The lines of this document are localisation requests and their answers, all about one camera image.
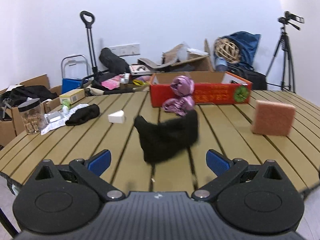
pink sponge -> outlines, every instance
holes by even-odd
[[[296,108],[289,104],[256,101],[252,132],[264,135],[287,136],[290,132]]]

yellow box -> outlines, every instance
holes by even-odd
[[[82,98],[85,98],[84,89],[73,89],[59,96],[61,104],[67,101],[70,105],[78,102]]]

purple satin fabric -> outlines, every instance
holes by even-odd
[[[192,110],[195,106],[191,96],[195,89],[194,81],[186,76],[178,76],[172,80],[170,87],[178,98],[166,100],[162,108],[166,112],[174,112],[177,115],[185,116],[186,111]]]

clear plastic jar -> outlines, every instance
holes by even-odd
[[[35,134],[46,127],[44,110],[40,105],[40,99],[35,98],[18,106],[27,134]]]

wicker basket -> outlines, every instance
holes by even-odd
[[[238,47],[227,38],[218,38],[214,42],[214,52],[218,57],[223,57],[230,63],[240,62],[240,53]]]

